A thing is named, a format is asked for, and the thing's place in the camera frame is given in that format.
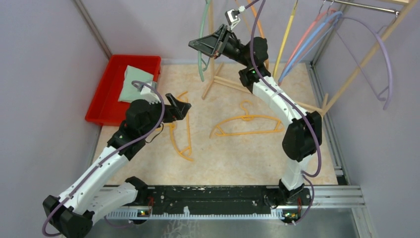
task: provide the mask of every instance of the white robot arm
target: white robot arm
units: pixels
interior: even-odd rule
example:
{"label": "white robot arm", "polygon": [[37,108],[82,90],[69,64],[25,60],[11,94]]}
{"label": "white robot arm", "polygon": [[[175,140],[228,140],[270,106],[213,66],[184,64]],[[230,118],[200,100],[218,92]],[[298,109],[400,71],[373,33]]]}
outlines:
{"label": "white robot arm", "polygon": [[[228,11],[226,13],[226,18],[230,25],[233,24],[230,19],[238,20],[237,14],[239,14],[239,11]],[[245,65],[246,68],[239,71],[242,85],[267,103],[287,128],[282,146],[289,160],[287,161],[286,173],[279,181],[280,198],[276,198],[274,204],[287,202],[302,191],[304,186],[302,171],[306,170],[308,162],[316,152],[315,140],[304,121],[309,121],[320,145],[322,143],[321,116],[318,112],[308,113],[294,103],[275,83],[273,77],[271,77],[271,74],[264,66],[264,61],[268,59],[266,39],[255,37],[253,49],[254,61],[258,71],[263,76],[265,81],[263,82],[252,64],[250,43],[243,45],[230,29],[231,27],[222,24],[213,34],[190,41],[189,46],[209,57],[217,58],[224,55]],[[296,109],[305,115],[305,120]]]}
{"label": "white robot arm", "polygon": [[136,177],[128,178],[108,192],[99,194],[99,190],[146,145],[145,137],[160,123],[161,115],[162,123],[184,119],[191,104],[180,102],[171,94],[166,94],[166,97],[171,105],[165,105],[164,112],[159,103],[162,99],[154,95],[145,97],[148,100],[139,99],[130,104],[126,119],[93,164],[58,197],[50,195],[44,200],[47,222],[68,238],[84,237],[109,212],[133,201],[147,199],[145,190],[148,187]]}

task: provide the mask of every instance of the orange hanger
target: orange hanger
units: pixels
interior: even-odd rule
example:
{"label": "orange hanger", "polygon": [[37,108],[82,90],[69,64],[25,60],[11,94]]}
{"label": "orange hanger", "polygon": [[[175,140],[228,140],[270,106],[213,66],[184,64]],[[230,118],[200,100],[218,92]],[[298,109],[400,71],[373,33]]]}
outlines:
{"label": "orange hanger", "polygon": [[[186,91],[186,92],[183,92],[183,93],[181,93],[178,97],[177,97],[177,99],[179,100],[179,101],[182,101],[182,102],[185,102],[185,103],[187,103],[188,102],[188,98],[187,97],[185,97],[185,100],[181,100],[181,97],[182,96],[184,96],[185,94],[187,94],[188,92]],[[188,146],[187,147],[185,147],[185,149],[183,149],[182,151],[178,148],[178,145],[176,144],[176,141],[175,141],[175,136],[174,136],[174,130],[176,129],[176,123],[175,122],[172,122],[171,124],[169,124],[169,135],[170,135],[170,138],[171,138],[171,141],[172,141],[172,145],[173,145],[173,148],[175,149],[175,151],[178,153],[178,155],[179,156],[181,156],[182,158],[184,158],[184,159],[186,159],[186,160],[188,160],[188,161],[194,161],[194,159],[192,159],[192,158],[190,158],[189,156],[191,156],[191,154],[193,153],[193,148],[192,148],[192,146],[191,146],[191,134],[190,134],[190,116],[189,116],[189,114],[187,113],[187,136],[188,136]]]}
{"label": "orange hanger", "polygon": [[[237,117],[232,117],[226,120],[223,120],[222,122],[219,122],[217,125],[215,125],[213,127],[213,129],[210,132],[210,138],[213,134],[217,135],[217,136],[233,136],[233,135],[249,135],[249,134],[262,134],[262,133],[273,133],[273,132],[282,132],[284,130],[284,126],[281,123],[280,119],[278,118],[274,118],[274,117],[270,117],[270,116],[265,116],[265,115],[249,115],[249,112],[246,108],[244,108],[244,103],[248,103],[249,105],[252,105],[252,103],[248,100],[244,100],[239,104],[239,107],[245,111],[245,115],[243,116],[237,116]],[[265,119],[270,119],[270,120],[274,120],[277,122],[277,125],[275,126],[275,128],[273,130],[262,130],[262,131],[247,131],[247,132],[236,132],[236,133],[226,133],[223,131],[223,129],[220,127],[222,124],[228,122],[228,121],[232,121],[232,120],[236,120],[236,119],[242,119],[243,121],[252,121],[254,118],[265,118]]]}

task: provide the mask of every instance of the gray wall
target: gray wall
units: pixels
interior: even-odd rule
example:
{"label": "gray wall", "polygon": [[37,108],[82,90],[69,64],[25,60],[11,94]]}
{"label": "gray wall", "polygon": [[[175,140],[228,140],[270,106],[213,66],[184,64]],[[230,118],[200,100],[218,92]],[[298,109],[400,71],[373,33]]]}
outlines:
{"label": "gray wall", "polygon": [[[205,0],[83,0],[83,2],[114,54],[158,55],[165,59],[163,62],[174,63],[197,61],[197,52],[188,47],[188,42],[198,38]],[[225,11],[237,6],[234,0],[213,2],[216,30],[222,23],[226,24]],[[260,19],[268,39],[270,61],[275,61],[277,58],[294,3],[295,0],[268,0],[264,5]],[[287,61],[298,40],[318,14],[321,4],[320,0],[300,2],[283,53],[283,61]],[[251,10],[247,10],[245,15],[252,27],[254,16]],[[234,32],[244,44],[249,41],[250,34],[243,21],[236,26]],[[315,51],[308,54],[305,59],[311,60],[314,53]]]}
{"label": "gray wall", "polygon": [[[368,4],[384,5],[377,1]],[[375,29],[390,21],[390,16],[351,9]],[[418,184],[420,157],[420,4],[404,19],[386,41],[394,70],[394,98],[383,111],[366,81],[359,76],[338,100],[329,115],[344,154],[351,182],[362,187],[367,208],[381,238],[418,237],[420,196]],[[374,43],[362,26],[344,22],[342,33],[358,60]],[[323,89],[335,93],[356,64],[335,37],[317,69]],[[366,72],[378,91],[387,82],[383,55],[376,54]]]}
{"label": "gray wall", "polygon": [[90,162],[107,60],[69,0],[1,1],[0,32],[1,237],[42,237],[42,201]]}

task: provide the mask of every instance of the hanging rail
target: hanging rail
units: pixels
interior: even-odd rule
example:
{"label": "hanging rail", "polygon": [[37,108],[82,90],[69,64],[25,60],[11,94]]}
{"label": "hanging rail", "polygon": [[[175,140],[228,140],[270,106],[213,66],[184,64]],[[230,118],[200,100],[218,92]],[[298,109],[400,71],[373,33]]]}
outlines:
{"label": "hanging rail", "polygon": [[395,16],[398,16],[400,14],[400,11],[397,11],[395,9],[387,9],[387,8],[382,8],[382,7],[377,7],[377,6],[370,6],[370,5],[365,5],[365,4],[355,3],[355,2],[348,2],[348,1],[340,1],[340,0],[327,0],[327,1],[336,2],[340,4],[346,4],[350,6],[357,6],[357,7],[366,8],[366,9],[375,10],[375,11],[388,12],[388,13],[394,14]]}

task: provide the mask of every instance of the wooden stand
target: wooden stand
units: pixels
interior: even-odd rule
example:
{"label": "wooden stand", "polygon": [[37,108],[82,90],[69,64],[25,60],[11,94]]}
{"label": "wooden stand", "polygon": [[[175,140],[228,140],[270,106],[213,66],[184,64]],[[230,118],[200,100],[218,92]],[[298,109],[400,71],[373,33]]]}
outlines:
{"label": "wooden stand", "polygon": [[[210,5],[209,5],[208,19],[209,19],[209,33],[213,33],[213,31],[214,31],[214,26],[213,26],[213,23],[214,23],[214,19],[213,19],[213,1],[211,1],[210,2]],[[245,18],[244,18],[244,21],[246,22],[247,27],[248,27],[248,30],[251,33],[251,29],[250,29],[250,27],[248,25],[248,22],[247,22],[247,20]],[[262,29],[261,29],[261,25],[259,25],[259,30],[260,30],[261,37],[264,38],[264,33],[263,33]],[[268,67],[269,67],[268,60],[265,61],[265,66],[268,69]],[[210,83],[207,85],[206,89],[204,90],[203,95],[201,96],[201,98],[203,100],[206,98],[207,93],[209,93],[209,90],[210,90],[211,86],[214,83],[218,83],[218,84],[221,84],[221,85],[224,85],[224,86],[233,88],[233,89],[237,89],[237,90],[242,91],[242,92],[245,92],[245,93],[250,93],[246,88],[244,88],[244,86],[242,86],[241,83],[235,82],[235,81],[232,81],[232,80],[229,80],[229,79],[222,78],[222,77],[218,76],[218,74],[219,74],[220,70],[222,69],[222,67],[223,67],[223,63],[220,63],[219,66],[217,67],[217,69],[214,70],[214,58],[211,58],[210,59],[211,80],[210,80]]]}
{"label": "wooden stand", "polygon": [[[410,12],[410,10],[414,7],[414,5],[416,5],[416,3],[419,0],[382,0],[382,1],[390,1],[396,4],[402,4],[404,5],[404,7],[400,10],[400,14],[397,17],[397,19],[394,21],[394,23],[392,23],[390,26],[388,26],[385,31],[383,32],[381,39],[382,41],[386,41],[388,39],[388,37],[391,35],[391,33],[395,30],[395,28],[397,28],[397,26],[403,21],[403,19],[407,16],[407,14]],[[254,15],[256,14],[256,11],[254,9],[254,6],[251,7],[251,10],[253,11]],[[211,1],[210,6],[209,6],[209,13],[208,13],[208,18],[209,18],[209,32],[213,33],[214,31],[214,27],[213,27],[213,1]],[[262,31],[261,25],[259,24],[259,30],[260,30],[260,35],[261,37],[264,38],[264,33]],[[365,57],[363,58],[363,60],[360,63],[361,67],[364,67],[367,65],[367,63],[370,61],[370,59],[376,54],[376,52],[379,49],[379,44],[376,43],[371,49],[370,51],[365,55]],[[268,60],[266,60],[265,62],[265,66],[268,69]],[[211,86],[214,83],[218,83],[230,88],[234,88],[237,89],[239,91],[243,91],[246,93],[249,93],[249,91],[247,89],[245,89],[241,83],[239,82],[235,82],[229,79],[225,79],[222,78],[220,76],[218,76],[221,68],[223,67],[223,63],[221,63],[219,65],[219,67],[217,67],[216,70],[214,70],[214,59],[211,58],[210,59],[210,71],[211,71],[211,81],[210,83],[207,85],[206,89],[204,90],[204,93],[202,95],[202,99],[204,100],[207,96],[207,93],[209,93],[209,90],[211,88]],[[322,105],[321,108],[312,106],[312,105],[308,105],[305,103],[301,103],[301,102],[296,102],[299,106],[310,110],[310,111],[318,111],[321,116],[323,117],[328,110],[330,110],[330,108],[337,102],[337,100],[341,97],[341,95],[346,91],[346,89],[349,87],[349,85],[353,82],[353,80],[357,77],[357,75],[360,73],[360,69],[358,67],[355,68],[355,70],[353,71],[353,73],[347,78],[346,82],[343,84],[343,86],[338,90],[338,92],[331,98],[330,101],[328,101],[328,93],[325,94],[324,99],[322,101]]]}

